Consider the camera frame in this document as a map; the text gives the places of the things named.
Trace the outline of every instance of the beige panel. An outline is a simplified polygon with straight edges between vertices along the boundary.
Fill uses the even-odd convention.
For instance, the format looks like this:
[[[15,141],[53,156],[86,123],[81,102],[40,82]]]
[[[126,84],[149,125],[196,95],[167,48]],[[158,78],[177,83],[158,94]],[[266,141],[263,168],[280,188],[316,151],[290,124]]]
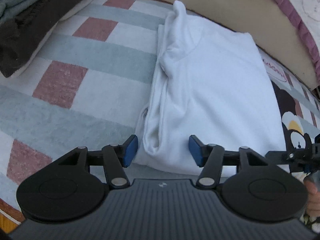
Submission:
[[[188,9],[228,28],[249,32],[256,43],[314,89],[314,67],[296,29],[274,0],[180,0]]]

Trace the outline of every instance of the checkered blanket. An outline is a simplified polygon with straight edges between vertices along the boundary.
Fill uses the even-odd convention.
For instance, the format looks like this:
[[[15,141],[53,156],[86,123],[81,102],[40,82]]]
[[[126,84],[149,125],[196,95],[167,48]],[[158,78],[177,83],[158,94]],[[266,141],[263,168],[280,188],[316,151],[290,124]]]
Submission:
[[[57,25],[21,76],[0,78],[1,213],[23,221],[18,185],[73,148],[99,150],[134,133],[149,99],[156,30],[171,8],[152,0],[94,0]],[[288,70],[261,55],[271,80],[294,98],[292,115],[301,132],[314,138],[320,133],[319,102]],[[91,172],[103,180],[101,167]],[[130,181],[195,179],[136,164],[126,173]]]

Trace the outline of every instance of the pink ruffle trim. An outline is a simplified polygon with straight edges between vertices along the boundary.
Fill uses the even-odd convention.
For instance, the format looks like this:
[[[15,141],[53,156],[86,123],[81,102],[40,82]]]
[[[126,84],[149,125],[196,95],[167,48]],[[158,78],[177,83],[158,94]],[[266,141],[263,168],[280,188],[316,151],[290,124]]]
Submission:
[[[320,56],[315,40],[289,0],[276,0],[276,2],[292,25],[297,28],[300,38],[309,50],[312,62],[315,65],[317,79],[320,81]]]

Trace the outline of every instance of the white garment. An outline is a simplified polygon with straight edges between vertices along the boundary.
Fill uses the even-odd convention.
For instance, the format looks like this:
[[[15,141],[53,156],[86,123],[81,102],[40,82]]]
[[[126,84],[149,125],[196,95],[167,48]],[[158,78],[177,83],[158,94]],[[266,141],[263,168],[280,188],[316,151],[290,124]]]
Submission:
[[[252,37],[187,15],[179,1],[173,10],[159,26],[158,60],[149,105],[136,128],[134,162],[198,175],[201,168],[188,150],[191,134],[226,150],[285,150],[276,97]],[[222,176],[234,173],[224,167]]]

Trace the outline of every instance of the silver screw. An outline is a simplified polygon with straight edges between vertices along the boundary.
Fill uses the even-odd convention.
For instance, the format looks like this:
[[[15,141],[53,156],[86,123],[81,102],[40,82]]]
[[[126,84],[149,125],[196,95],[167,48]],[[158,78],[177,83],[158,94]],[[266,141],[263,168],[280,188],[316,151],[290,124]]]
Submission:
[[[123,186],[127,183],[127,180],[125,178],[114,178],[111,180],[111,183],[115,186]]]
[[[211,186],[214,184],[214,179],[209,177],[204,177],[199,179],[199,183],[203,186]]]

